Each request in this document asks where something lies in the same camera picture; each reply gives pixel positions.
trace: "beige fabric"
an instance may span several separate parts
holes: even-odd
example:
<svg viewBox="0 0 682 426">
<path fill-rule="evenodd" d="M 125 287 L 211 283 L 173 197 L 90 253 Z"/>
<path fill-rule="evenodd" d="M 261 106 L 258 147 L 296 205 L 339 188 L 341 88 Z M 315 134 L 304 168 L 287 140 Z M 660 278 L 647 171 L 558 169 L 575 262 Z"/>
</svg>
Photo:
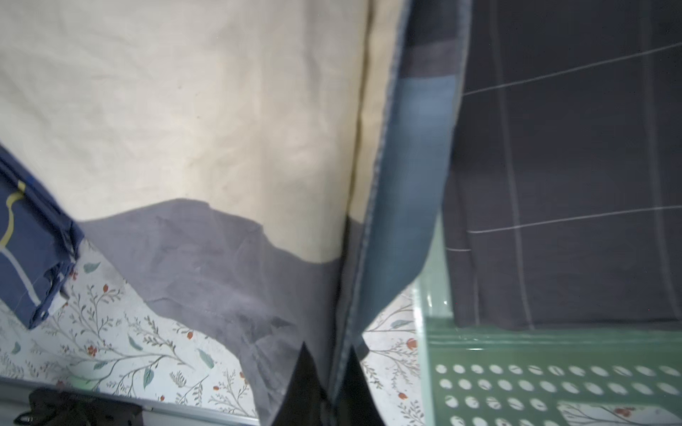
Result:
<svg viewBox="0 0 682 426">
<path fill-rule="evenodd" d="M 393 1 L 375 1 L 370 10 L 367 59 L 358 125 L 353 191 L 349 216 L 363 222 L 374 176 L 374 160 L 379 147 L 384 107 L 395 54 L 396 29 L 401 7 Z"/>
<path fill-rule="evenodd" d="M 0 140 L 78 221 L 191 198 L 331 260 L 403 7 L 368 2 L 0 0 Z"/>
</svg>

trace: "dark blue cloth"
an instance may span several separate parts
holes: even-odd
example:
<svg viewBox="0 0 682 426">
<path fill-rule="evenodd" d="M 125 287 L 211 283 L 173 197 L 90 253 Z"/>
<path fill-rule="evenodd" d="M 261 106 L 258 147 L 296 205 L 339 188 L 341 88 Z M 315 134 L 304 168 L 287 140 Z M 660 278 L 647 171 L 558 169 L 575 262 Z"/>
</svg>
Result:
<svg viewBox="0 0 682 426">
<path fill-rule="evenodd" d="M 0 299 L 27 328 L 47 319 L 82 239 L 45 188 L 0 147 Z"/>
</svg>

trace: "white stripe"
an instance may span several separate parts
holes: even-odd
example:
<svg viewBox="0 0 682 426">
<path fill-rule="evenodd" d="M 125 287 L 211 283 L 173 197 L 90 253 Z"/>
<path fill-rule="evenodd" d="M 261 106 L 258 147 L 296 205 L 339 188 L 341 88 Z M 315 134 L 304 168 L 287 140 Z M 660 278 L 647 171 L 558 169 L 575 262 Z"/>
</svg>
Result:
<svg viewBox="0 0 682 426">
<path fill-rule="evenodd" d="M 493 228 L 493 229 L 483 229 L 483 230 L 466 230 L 469 234 L 485 234 L 487 232 L 497 232 L 497 231 L 507 231 L 511 229 L 517 229 L 517 228 L 526 228 L 528 226 L 538 226 L 538 225 L 547 225 L 547 224 L 556 224 L 559 222 L 570 222 L 572 220 L 582 220 L 582 219 L 592 219 L 594 217 L 605 217 L 605 216 L 615 216 L 615 215 L 625 215 L 628 213 L 641 213 L 643 211 L 655 211 L 655 210 L 673 210 L 673 209 L 682 209 L 682 205 L 678 206 L 662 206 L 662 207 L 647 207 L 645 209 L 632 209 L 632 210 L 622 210 L 622 211 L 610 211 L 608 213 L 598 213 L 596 215 L 585 215 L 585 216 L 575 216 L 575 217 L 566 217 L 564 219 L 554 219 L 554 220 L 545 220 L 542 222 L 533 222 L 532 224 L 523 224 L 523 225 L 517 225 L 517 226 L 506 226 L 504 228 Z"/>
<path fill-rule="evenodd" d="M 14 269 L 16 269 L 16 273 L 19 274 L 19 278 L 21 278 L 21 282 L 24 283 L 24 287 L 26 287 L 26 291 L 29 294 L 29 297 L 31 298 L 31 301 L 35 306 L 40 305 L 40 299 L 38 298 L 38 295 L 35 293 L 35 290 L 33 289 L 33 284 L 31 283 L 31 280 L 29 277 L 26 275 L 24 272 L 24 269 L 21 267 L 17 259 L 14 257 L 14 254 L 12 254 L 7 247 L 0 246 L 0 253 L 4 254 L 5 257 L 10 261 Z"/>
<path fill-rule="evenodd" d="M 490 41 L 492 44 L 492 61 L 495 68 L 495 77 L 500 87 L 497 90 L 497 103 L 500 110 L 500 124 L 502 126 L 502 141 L 505 150 L 505 163 L 507 166 L 507 184 L 509 185 L 509 197 L 511 198 L 511 221 L 514 223 L 514 243 L 516 246 L 516 271 L 518 273 L 518 285 L 521 292 L 523 310 L 526 314 L 528 328 L 535 330 L 531 307 L 526 292 L 526 277 L 523 270 L 523 242 L 521 239 L 520 218 L 518 208 L 518 194 L 516 192 L 516 176 L 514 174 L 514 158 L 512 157 L 512 133 L 509 128 L 507 113 L 507 93 L 502 86 L 504 74 L 502 70 L 502 54 L 500 50 L 500 34 L 498 29 L 497 0 L 490 2 Z"/>
<path fill-rule="evenodd" d="M 642 27 L 640 31 L 642 49 L 649 47 L 649 38 L 651 37 L 651 4 L 648 1 L 642 2 Z M 651 183 L 651 197 L 653 199 L 654 207 L 661 207 L 663 205 L 663 196 L 661 194 L 661 174 L 658 162 L 658 131 L 656 128 L 656 106 L 653 93 L 653 77 L 651 57 L 645 56 L 642 58 L 642 66 L 644 72 L 642 73 L 642 85 L 644 86 L 644 130 L 647 133 L 647 149 L 649 150 L 649 181 Z M 672 310 L 677 320 L 682 321 L 682 312 L 680 312 L 680 305 L 677 300 L 677 294 L 672 284 L 672 275 L 670 273 L 670 256 L 668 255 L 668 244 L 666 241 L 665 220 L 663 218 L 663 211 L 656 209 L 653 211 L 656 245 L 658 246 L 658 257 L 661 262 L 661 276 L 663 277 L 663 284 L 668 293 L 668 300 L 672 306 Z"/>
<path fill-rule="evenodd" d="M 538 81 L 538 80 L 544 80 L 545 78 L 551 78 L 551 77 L 555 77 L 555 76 L 560 76 L 562 74 L 568 74 L 568 73 L 571 73 L 574 71 L 585 70 L 586 68 L 598 67 L 600 65 L 605 65 L 607 63 L 624 61 L 626 59 L 632 59 L 632 58 L 636 58 L 636 57 L 640 57 L 640 56 L 644 56 L 644 55 L 649 55 L 651 53 L 656 53 L 656 52 L 660 52 L 662 50 L 668 50 L 668 49 L 672 49 L 672 48 L 676 48 L 676 47 L 680 47 L 680 46 L 682 46 L 682 42 L 677 42 L 677 43 L 669 44 L 667 46 L 646 50 L 644 52 L 633 53 L 632 55 L 625 55 L 625 56 L 621 56 L 621 57 L 617 57 L 617 58 L 607 59 L 605 61 L 593 62 L 593 63 L 589 63 L 587 65 L 581 65 L 580 67 L 569 68 L 568 70 L 557 71 L 557 72 L 553 72 L 550 74 L 545 74 L 543 76 L 527 78 L 525 80 L 517 80 L 517 81 L 504 83 L 504 84 L 497 85 L 497 86 L 484 87 L 483 89 L 476 89 L 476 90 L 468 91 L 468 92 L 465 92 L 464 95 L 462 95 L 462 96 L 473 95 L 474 93 L 487 92 L 487 91 L 491 91 L 491 90 L 495 90 L 495 89 L 501 89 L 503 87 L 522 85 L 524 83 L 529 83 L 529 82 Z"/>
</svg>

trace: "green plastic basket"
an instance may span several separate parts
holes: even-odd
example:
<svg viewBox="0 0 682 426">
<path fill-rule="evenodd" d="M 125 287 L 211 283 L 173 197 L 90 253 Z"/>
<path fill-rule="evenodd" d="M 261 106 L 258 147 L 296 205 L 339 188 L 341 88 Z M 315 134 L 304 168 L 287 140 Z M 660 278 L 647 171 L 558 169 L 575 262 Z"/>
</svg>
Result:
<svg viewBox="0 0 682 426">
<path fill-rule="evenodd" d="M 415 285 L 426 422 L 680 426 L 682 333 L 457 329 L 440 222 Z"/>
</svg>

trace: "blue fabric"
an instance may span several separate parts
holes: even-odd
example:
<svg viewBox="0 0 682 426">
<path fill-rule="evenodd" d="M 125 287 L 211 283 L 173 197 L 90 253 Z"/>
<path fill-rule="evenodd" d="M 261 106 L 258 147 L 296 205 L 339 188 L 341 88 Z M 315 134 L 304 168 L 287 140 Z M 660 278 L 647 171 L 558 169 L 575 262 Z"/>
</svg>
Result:
<svg viewBox="0 0 682 426">
<path fill-rule="evenodd" d="M 396 83 L 358 298 L 358 335 L 424 265 L 443 200 L 457 89 L 452 75 Z"/>
<path fill-rule="evenodd" d="M 47 319 L 83 234 L 0 147 L 0 299 L 29 329 Z"/>
</svg>

